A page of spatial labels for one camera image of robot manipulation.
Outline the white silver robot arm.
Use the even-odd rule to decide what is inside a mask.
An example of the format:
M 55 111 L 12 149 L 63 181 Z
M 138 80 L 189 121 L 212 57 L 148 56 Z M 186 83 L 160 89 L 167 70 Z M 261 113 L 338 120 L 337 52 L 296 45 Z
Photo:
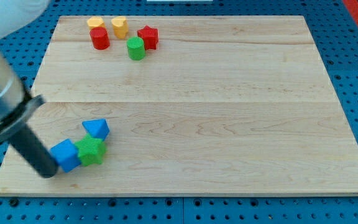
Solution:
M 49 0 L 0 0 L 0 39 L 34 21 L 49 4 Z M 0 54 L 0 143 L 18 133 L 44 103 L 42 96 L 30 95 Z

